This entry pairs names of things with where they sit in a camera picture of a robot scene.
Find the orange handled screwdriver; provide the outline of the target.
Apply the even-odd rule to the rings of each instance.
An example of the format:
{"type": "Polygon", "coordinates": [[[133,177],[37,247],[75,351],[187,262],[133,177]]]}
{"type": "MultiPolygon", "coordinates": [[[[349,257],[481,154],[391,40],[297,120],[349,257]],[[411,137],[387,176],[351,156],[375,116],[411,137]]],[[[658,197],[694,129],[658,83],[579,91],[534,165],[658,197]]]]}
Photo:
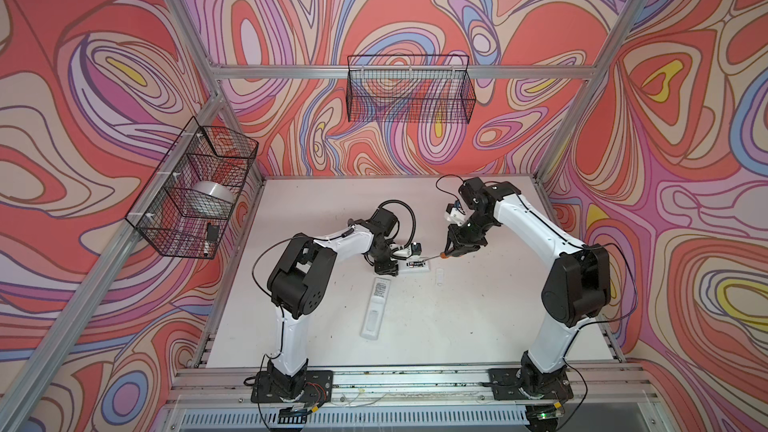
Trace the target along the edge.
{"type": "Polygon", "coordinates": [[[450,258],[450,257],[451,257],[450,254],[447,254],[445,252],[441,252],[441,253],[439,253],[437,255],[432,255],[432,256],[429,256],[429,257],[422,257],[419,260],[426,263],[426,262],[429,262],[429,261],[432,261],[432,260],[446,259],[446,258],[450,258]]]}

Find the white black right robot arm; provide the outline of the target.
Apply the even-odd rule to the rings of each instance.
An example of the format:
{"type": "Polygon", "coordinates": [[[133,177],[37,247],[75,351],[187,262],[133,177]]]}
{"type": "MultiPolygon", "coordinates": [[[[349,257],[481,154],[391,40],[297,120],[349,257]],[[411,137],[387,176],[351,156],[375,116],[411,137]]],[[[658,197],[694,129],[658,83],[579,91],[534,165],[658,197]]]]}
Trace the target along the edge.
{"type": "Polygon", "coordinates": [[[444,258],[461,257],[488,245],[487,232],[506,227],[549,268],[541,291],[545,318],[521,364],[536,374],[552,374],[580,328],[595,321],[610,299],[610,258],[599,244],[586,245],[542,215],[508,181],[464,179],[460,198],[446,207],[449,222],[444,258]]]}

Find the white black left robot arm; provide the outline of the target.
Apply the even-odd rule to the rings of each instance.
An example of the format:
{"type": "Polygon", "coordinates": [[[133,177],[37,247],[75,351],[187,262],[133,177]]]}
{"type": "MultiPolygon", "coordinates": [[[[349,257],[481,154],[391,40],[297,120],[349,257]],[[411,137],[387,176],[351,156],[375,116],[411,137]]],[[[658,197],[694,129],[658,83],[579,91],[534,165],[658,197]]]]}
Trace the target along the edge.
{"type": "Polygon", "coordinates": [[[320,237],[295,234],[274,266],[267,289],[276,307],[279,352],[269,364],[279,373],[294,377],[308,363],[308,316],[322,302],[334,267],[361,255],[375,273],[396,275],[390,235],[399,220],[380,207],[368,219],[349,220],[338,232],[320,237]]]}

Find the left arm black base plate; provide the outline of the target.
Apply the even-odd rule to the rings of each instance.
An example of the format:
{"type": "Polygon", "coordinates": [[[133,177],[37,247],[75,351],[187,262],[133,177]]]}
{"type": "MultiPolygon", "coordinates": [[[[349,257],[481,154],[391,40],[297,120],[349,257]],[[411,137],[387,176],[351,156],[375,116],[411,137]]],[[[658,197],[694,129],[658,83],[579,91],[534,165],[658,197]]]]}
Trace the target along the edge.
{"type": "Polygon", "coordinates": [[[299,371],[294,376],[277,369],[258,372],[252,386],[250,401],[254,404],[325,403],[332,398],[332,370],[299,371]]]}

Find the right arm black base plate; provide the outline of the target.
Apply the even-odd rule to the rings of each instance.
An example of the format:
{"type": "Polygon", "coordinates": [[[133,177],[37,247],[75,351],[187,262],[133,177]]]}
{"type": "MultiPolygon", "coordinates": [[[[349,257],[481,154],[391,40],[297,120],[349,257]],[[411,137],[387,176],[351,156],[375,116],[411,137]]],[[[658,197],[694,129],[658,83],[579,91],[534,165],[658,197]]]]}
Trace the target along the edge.
{"type": "Polygon", "coordinates": [[[492,368],[486,385],[495,400],[567,402],[574,397],[566,367],[540,373],[535,367],[492,368]]]}

